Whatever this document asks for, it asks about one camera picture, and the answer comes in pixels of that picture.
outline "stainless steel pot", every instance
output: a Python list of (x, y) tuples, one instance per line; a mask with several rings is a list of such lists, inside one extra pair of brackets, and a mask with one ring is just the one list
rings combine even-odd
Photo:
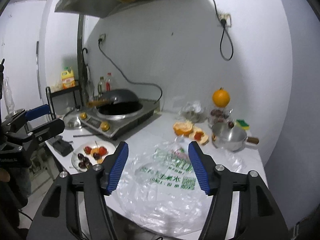
[(215, 123), (211, 130), (212, 143), (217, 148), (223, 147), (234, 152), (240, 149), (246, 141), (253, 144), (259, 143), (258, 138), (248, 137), (246, 131), (238, 126), (230, 128), (228, 123)]

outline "white countertop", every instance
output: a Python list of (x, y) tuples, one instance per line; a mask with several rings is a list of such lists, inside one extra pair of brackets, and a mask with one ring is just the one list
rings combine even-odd
[[(95, 141), (95, 140), (106, 140), (113, 143), (115, 146), (119, 144), (120, 141), (125, 141), (129, 145), (129, 158), (135, 157), (136, 155), (142, 154), (145, 152), (145, 149), (151, 149), (155, 145), (159, 143), (163, 143), (166, 141), (173, 142), (176, 138), (176, 135), (172, 129), (173, 124), (177, 121), (177, 115), (171, 113), (155, 113), (150, 119), (139, 125), (133, 130), (130, 130), (123, 136), (121, 136), (118, 140), (108, 140), (104, 136), (90, 136), (90, 137), (78, 137), (73, 138), (73, 135), (80, 134), (89, 134), (94, 133), (92, 130), (87, 130), (85, 128), (79, 130), (64, 130), (61, 134), (65, 141), (73, 141), (73, 148), (77, 149), (81, 144), (86, 142)], [(206, 133), (211, 135), (210, 128), (208, 127), (207, 122), (198, 123), (196, 126), (202, 128)], [(47, 143), (47, 146), (52, 151), (57, 160), (61, 163), (61, 165), (67, 170), (70, 174), (77, 173), (78, 171), (72, 166), (71, 163), (71, 154), (66, 157), (62, 157), (58, 154), (51, 145)], [(211, 140), (204, 146), (201, 146), (202, 151), (205, 154), (210, 155), (216, 164), (225, 165), (228, 168), (229, 161), (227, 157), (220, 151), (218, 151), (212, 144)], [(242, 173), (247, 174), (250, 170), (257, 171), (263, 181), (267, 184), (266, 175), (264, 172), (264, 168), (261, 162), (261, 158), (256, 147), (247, 146), (243, 150), (235, 153), (235, 155), (239, 156), (243, 159), (245, 167), (242, 169)], [(115, 212), (119, 213), (122, 216), (126, 216), (125, 212), (120, 207), (118, 200), (113, 195), (105, 197), (106, 205), (113, 209)], [(226, 235), (226, 239), (230, 239), (234, 236), (236, 221), (237, 221), (237, 213), (238, 213), (238, 200), (239, 193), (234, 192), (233, 201), (236, 201), (237, 205), (233, 206), (231, 210), (230, 220), (228, 231)], [(201, 231), (196, 231), (187, 235), (179, 236), (180, 239), (186, 240), (195, 240), (199, 238)]]

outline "metal screw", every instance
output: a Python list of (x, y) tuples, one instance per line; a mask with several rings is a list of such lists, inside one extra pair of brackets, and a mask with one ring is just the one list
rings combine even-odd
[(256, 171), (250, 171), (250, 176), (251, 177), (258, 177), (258, 173)]
[(60, 172), (59, 176), (61, 178), (65, 178), (66, 176), (68, 176), (68, 173), (66, 171)]
[(216, 170), (217, 171), (223, 171), (224, 170), (224, 166), (221, 164), (216, 165)]
[(100, 164), (96, 164), (92, 167), (95, 171), (99, 171), (101, 170), (101, 165)]

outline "peeled orange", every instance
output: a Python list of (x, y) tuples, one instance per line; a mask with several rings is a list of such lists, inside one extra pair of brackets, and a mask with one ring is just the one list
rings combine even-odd
[(193, 129), (193, 124), (190, 121), (186, 121), (186, 122), (176, 122), (173, 125), (173, 130), (176, 133), (176, 135), (184, 135), (184, 136), (188, 136)]
[(220, 88), (212, 94), (212, 101), (217, 107), (225, 108), (230, 102), (230, 95), (223, 88)]

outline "green sponge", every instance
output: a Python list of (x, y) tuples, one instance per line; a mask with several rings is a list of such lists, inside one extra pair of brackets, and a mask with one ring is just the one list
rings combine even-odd
[(244, 130), (250, 129), (250, 126), (243, 119), (237, 119), (236, 124)]

